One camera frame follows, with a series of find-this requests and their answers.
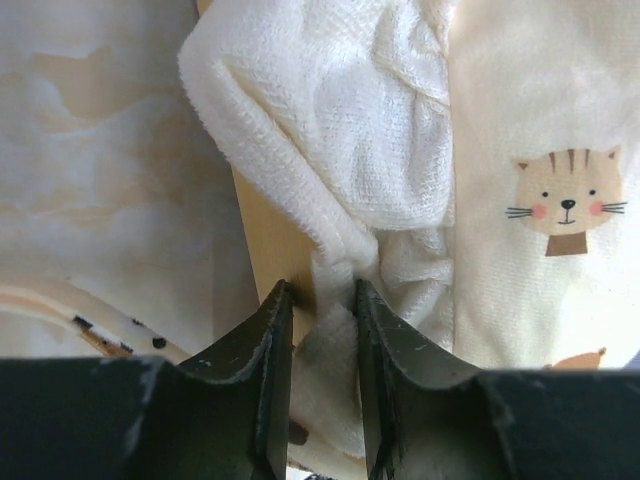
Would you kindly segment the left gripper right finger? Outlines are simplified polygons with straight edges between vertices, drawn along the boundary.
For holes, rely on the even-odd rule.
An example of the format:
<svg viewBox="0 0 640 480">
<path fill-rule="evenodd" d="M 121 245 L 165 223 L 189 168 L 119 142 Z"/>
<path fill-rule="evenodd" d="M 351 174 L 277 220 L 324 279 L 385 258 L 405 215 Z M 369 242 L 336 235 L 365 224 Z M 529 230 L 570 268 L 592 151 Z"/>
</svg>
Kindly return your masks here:
<svg viewBox="0 0 640 480">
<path fill-rule="evenodd" d="M 635 479 L 639 375 L 483 371 L 356 285 L 371 479 Z"/>
</svg>

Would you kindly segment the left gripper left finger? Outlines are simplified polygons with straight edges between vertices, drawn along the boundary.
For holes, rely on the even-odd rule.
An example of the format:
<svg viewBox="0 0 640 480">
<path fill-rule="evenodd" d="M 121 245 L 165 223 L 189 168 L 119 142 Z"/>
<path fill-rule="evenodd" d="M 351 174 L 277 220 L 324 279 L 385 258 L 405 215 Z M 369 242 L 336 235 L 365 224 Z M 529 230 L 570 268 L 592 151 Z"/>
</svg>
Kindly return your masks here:
<svg viewBox="0 0 640 480">
<path fill-rule="evenodd" d="M 282 479 L 293 296 L 277 282 L 258 310 L 199 354 L 7 359 L 5 479 Z"/>
</svg>

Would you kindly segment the wooden pet bed frame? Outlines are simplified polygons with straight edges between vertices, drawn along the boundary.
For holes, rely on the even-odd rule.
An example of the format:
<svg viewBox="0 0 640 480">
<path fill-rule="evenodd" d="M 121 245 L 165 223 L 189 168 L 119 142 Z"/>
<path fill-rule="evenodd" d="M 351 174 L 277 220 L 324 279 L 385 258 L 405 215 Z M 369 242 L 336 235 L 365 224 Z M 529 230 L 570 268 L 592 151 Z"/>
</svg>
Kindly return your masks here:
<svg viewBox="0 0 640 480">
<path fill-rule="evenodd" d="M 297 316 L 308 320 L 316 311 L 310 257 L 313 241 L 276 205 L 273 195 L 283 179 L 282 159 L 258 145 L 258 135 L 235 124 L 240 115 L 229 108 L 231 95 L 209 78 L 211 48 L 246 29 L 227 19 L 227 1 L 200 1 L 201 19 L 188 40 L 194 67 L 203 70 L 185 89 L 203 125 L 231 164 L 258 296 L 264 300 L 272 285 L 284 279 L 292 284 Z"/>
</svg>

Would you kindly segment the cream animal print cushion cover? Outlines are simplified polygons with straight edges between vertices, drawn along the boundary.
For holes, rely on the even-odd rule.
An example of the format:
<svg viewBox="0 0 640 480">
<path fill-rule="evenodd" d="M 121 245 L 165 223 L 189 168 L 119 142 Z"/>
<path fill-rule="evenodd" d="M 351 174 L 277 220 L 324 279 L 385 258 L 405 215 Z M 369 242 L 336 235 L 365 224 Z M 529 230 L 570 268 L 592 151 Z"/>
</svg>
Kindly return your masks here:
<svg viewBox="0 0 640 480">
<path fill-rule="evenodd" d="M 484 368 L 639 352 L 635 1 L 5 1 L 1 352 L 183 360 L 242 178 L 312 243 L 289 465 L 365 475 L 355 280 Z"/>
</svg>

